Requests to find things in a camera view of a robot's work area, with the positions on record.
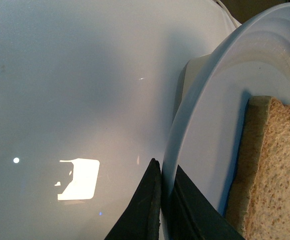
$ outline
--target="black plastic object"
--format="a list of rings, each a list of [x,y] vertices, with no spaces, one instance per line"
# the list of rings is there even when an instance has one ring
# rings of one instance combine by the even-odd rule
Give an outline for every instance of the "black plastic object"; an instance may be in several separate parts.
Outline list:
[[[244,240],[212,207],[180,166],[171,202],[174,240]]]
[[[157,240],[160,198],[160,166],[153,158],[127,209],[105,240]]]

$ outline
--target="small light dot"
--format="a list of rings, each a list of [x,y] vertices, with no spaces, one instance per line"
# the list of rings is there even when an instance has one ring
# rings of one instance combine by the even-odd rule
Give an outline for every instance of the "small light dot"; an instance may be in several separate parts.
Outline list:
[[[13,159],[13,162],[14,162],[15,164],[19,163],[19,158],[15,157],[15,158]]]

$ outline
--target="bread crust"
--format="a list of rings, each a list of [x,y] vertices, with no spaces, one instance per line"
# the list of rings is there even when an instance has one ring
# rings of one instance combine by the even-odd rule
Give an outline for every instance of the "bread crust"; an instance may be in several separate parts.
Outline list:
[[[290,105],[249,100],[228,222],[247,240],[290,239]]]

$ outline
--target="white plate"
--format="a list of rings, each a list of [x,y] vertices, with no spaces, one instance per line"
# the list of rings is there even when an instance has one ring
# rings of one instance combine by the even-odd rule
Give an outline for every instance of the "white plate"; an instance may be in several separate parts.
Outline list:
[[[290,104],[290,3],[243,24],[197,75],[170,132],[163,163],[165,200],[179,164],[214,208],[224,212],[245,107],[256,95]]]

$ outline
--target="bread slice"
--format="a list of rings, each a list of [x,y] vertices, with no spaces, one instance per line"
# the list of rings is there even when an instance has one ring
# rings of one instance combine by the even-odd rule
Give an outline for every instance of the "bread slice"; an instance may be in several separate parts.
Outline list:
[[[290,105],[249,100],[227,221],[246,240],[290,240]]]

